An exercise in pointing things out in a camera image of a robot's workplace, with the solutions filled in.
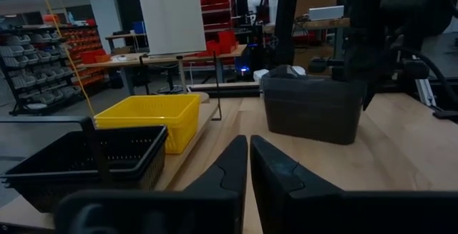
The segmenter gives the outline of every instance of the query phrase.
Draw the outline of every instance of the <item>black device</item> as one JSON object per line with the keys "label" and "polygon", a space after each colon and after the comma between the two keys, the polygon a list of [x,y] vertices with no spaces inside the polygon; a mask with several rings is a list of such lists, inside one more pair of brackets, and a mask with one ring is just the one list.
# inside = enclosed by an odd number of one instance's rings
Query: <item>black device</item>
{"label": "black device", "polygon": [[[69,195],[54,215],[56,233],[242,233],[247,151],[246,137],[236,137],[182,192]],[[265,234],[458,231],[458,192],[345,191],[260,136],[251,137],[250,161]]]}
{"label": "black device", "polygon": [[458,231],[458,192],[345,191],[260,136],[251,137],[250,162],[264,234]]}

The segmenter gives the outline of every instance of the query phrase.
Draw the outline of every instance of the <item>white storage bin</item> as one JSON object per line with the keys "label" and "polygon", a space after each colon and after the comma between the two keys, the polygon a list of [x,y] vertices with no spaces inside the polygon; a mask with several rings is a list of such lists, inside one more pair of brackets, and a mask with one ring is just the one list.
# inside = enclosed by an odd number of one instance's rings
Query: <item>white storage bin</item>
{"label": "white storage bin", "polygon": [[49,34],[32,34],[31,41],[34,43],[45,43],[52,40]]}
{"label": "white storage bin", "polygon": [[73,87],[63,87],[60,91],[64,94],[65,98],[71,97],[75,93]]}
{"label": "white storage bin", "polygon": [[81,87],[72,87],[73,88],[73,91],[75,94],[79,94],[81,92]]}
{"label": "white storage bin", "polygon": [[59,36],[58,33],[54,32],[54,33],[51,34],[51,40],[52,41],[59,41],[59,39],[60,39],[60,36]]}
{"label": "white storage bin", "polygon": [[65,72],[63,69],[61,68],[53,68],[51,69],[54,73],[56,73],[56,78],[60,78],[60,77],[63,77]]}
{"label": "white storage bin", "polygon": [[62,67],[61,69],[64,71],[64,76],[73,74],[73,70],[70,67]]}
{"label": "white storage bin", "polygon": [[34,76],[24,76],[24,87],[31,87],[36,84],[36,78]]}
{"label": "white storage bin", "polygon": [[57,100],[60,100],[60,99],[64,99],[64,94],[62,94],[62,92],[60,92],[60,90],[54,90],[52,91],[52,95],[54,95],[54,100],[57,101]]}
{"label": "white storage bin", "polygon": [[43,73],[46,74],[46,81],[52,81],[54,79],[56,79],[56,72],[53,72],[52,70],[44,70]]}
{"label": "white storage bin", "polygon": [[37,94],[40,94],[40,91],[38,89],[34,89],[32,91],[29,91],[29,92],[25,92],[25,93],[22,93],[19,95],[19,98],[21,99],[27,99],[27,98],[30,98],[30,97],[33,97]]}
{"label": "white storage bin", "polygon": [[35,73],[34,76],[37,84],[45,83],[48,78],[48,76],[43,72]]}
{"label": "white storage bin", "polygon": [[11,78],[14,88],[22,88],[22,87],[31,87],[36,83],[36,79],[33,76],[18,76]]}
{"label": "white storage bin", "polygon": [[51,59],[49,52],[38,51],[38,59],[40,62],[48,62]]}
{"label": "white storage bin", "polygon": [[53,50],[49,51],[49,54],[51,55],[51,60],[52,61],[60,58],[60,52],[58,50],[56,50],[56,49],[53,49]]}
{"label": "white storage bin", "polygon": [[4,57],[5,65],[8,67],[24,67],[29,63],[29,59],[25,56],[21,57]]}
{"label": "white storage bin", "polygon": [[42,104],[51,104],[54,101],[54,95],[50,93],[38,94],[32,97],[35,102],[41,102]]}
{"label": "white storage bin", "polygon": [[25,45],[30,44],[30,37],[26,34],[18,35],[18,36],[8,36],[6,43],[8,45]]}
{"label": "white storage bin", "polygon": [[38,63],[38,56],[36,54],[28,54],[26,55],[27,59],[29,60],[29,64],[36,64]]}
{"label": "white storage bin", "polygon": [[65,51],[63,49],[59,49],[59,53],[60,53],[60,58],[61,59],[67,58],[67,54],[65,53]]}
{"label": "white storage bin", "polygon": [[35,47],[31,44],[23,45],[22,48],[24,49],[24,55],[35,53]]}
{"label": "white storage bin", "polygon": [[0,47],[0,54],[2,57],[17,57],[24,54],[24,48],[20,45]]}

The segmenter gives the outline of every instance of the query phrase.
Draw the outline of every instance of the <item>wire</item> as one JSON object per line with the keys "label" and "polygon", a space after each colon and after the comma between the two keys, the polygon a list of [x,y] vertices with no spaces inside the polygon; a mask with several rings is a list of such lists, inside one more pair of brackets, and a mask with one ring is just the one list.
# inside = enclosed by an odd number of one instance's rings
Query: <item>wire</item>
{"label": "wire", "polygon": [[432,60],[428,59],[428,57],[424,56],[421,52],[418,52],[418,51],[415,51],[413,49],[409,49],[406,47],[393,47],[392,50],[400,51],[400,52],[407,52],[410,55],[415,55],[418,58],[420,58],[436,75],[437,79],[441,82],[441,85],[445,88],[445,92],[453,100],[453,103],[458,104],[458,97],[455,94],[455,92],[453,91],[452,86],[450,86],[450,84],[447,82],[442,72],[439,70],[439,68],[436,66],[436,64]]}
{"label": "wire", "polygon": [[[46,3],[46,6],[48,7],[49,13],[51,15],[54,15],[52,13],[52,9],[51,9],[51,5],[49,4],[49,0],[44,0],[44,2]],[[58,35],[60,36],[60,38],[63,38],[62,33],[60,32],[59,25],[58,25],[58,23],[57,23],[57,21],[56,21],[56,19],[54,17],[52,17],[52,21],[54,22],[54,25],[56,26],[56,30],[57,30]],[[74,73],[77,76],[78,83],[79,83],[79,86],[81,87],[82,93],[83,93],[84,97],[86,98],[87,106],[89,107],[89,110],[91,111],[92,116],[95,116],[94,109],[92,108],[92,104],[91,104],[91,101],[89,99],[89,96],[87,95],[86,90],[84,89],[83,83],[81,82],[81,77],[79,77],[79,73],[78,73],[77,67],[75,66],[75,64],[73,62],[73,59],[70,56],[70,53],[69,53],[69,50],[68,50],[67,46],[63,45],[63,47],[64,47],[65,54],[67,55],[67,58],[69,59],[70,64],[73,67]]]}

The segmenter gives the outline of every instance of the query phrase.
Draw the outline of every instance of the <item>wooden tabletop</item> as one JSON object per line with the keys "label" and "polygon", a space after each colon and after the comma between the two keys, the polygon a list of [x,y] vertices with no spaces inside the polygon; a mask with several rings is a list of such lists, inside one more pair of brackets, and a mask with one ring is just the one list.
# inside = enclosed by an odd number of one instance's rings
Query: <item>wooden tabletop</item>
{"label": "wooden tabletop", "polygon": [[[246,44],[239,44],[237,46],[237,49],[235,49],[233,52],[229,54],[221,54],[217,56],[217,58],[232,58],[232,57],[240,57],[242,56],[243,51],[246,49]],[[117,62],[115,60],[111,60],[109,62],[103,62],[103,63],[94,63],[94,64],[83,64],[79,65],[77,67],[81,68],[89,68],[89,67],[125,67],[125,66],[137,66],[140,61],[139,57],[142,56],[142,53],[135,53],[135,54],[124,54],[124,55],[117,55],[116,57],[124,56],[127,58],[126,61],[123,62]],[[202,60],[212,60],[213,57],[184,57],[183,61],[184,62],[195,62],[195,61],[202,61]],[[144,64],[156,64],[156,63],[169,63],[169,62],[176,62],[177,57],[176,56],[166,56],[166,57],[148,57],[143,59]]]}
{"label": "wooden tabletop", "polygon": [[[319,30],[319,29],[333,29],[339,27],[349,27],[350,19],[329,19],[329,20],[318,20],[308,21],[301,25],[307,30]],[[265,33],[272,34],[275,31],[275,24],[268,24],[263,27]]]}
{"label": "wooden tabletop", "polygon": [[105,39],[112,40],[112,39],[121,39],[121,38],[136,37],[136,36],[146,36],[146,34],[117,34],[113,36],[107,36],[105,37]]}
{"label": "wooden tabletop", "polygon": [[[428,107],[405,94],[376,95],[361,115],[355,143],[348,146],[269,132],[258,97],[221,99],[221,107],[223,120],[209,123],[170,189],[187,187],[235,136],[261,135],[344,190],[458,190],[458,126],[434,118]],[[262,234],[250,167],[247,181],[244,233]],[[0,214],[0,223],[5,214],[14,213],[9,209]],[[39,216],[17,217],[46,222]]]}

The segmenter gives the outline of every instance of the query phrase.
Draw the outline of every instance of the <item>black cable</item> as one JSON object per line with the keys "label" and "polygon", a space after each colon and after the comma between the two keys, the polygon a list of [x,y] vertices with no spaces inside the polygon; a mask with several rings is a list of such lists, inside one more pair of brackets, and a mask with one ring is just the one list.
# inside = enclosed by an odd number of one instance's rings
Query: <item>black cable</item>
{"label": "black cable", "polygon": [[424,56],[421,52],[406,47],[393,47],[391,49],[394,51],[407,52],[421,59],[436,75],[437,79],[441,82],[441,85],[445,88],[445,92],[453,100],[453,103],[458,104],[458,97],[454,93],[452,86],[450,86],[450,84],[445,79],[445,76],[442,74],[442,72],[439,70],[439,68],[432,60],[428,59],[428,57]]}

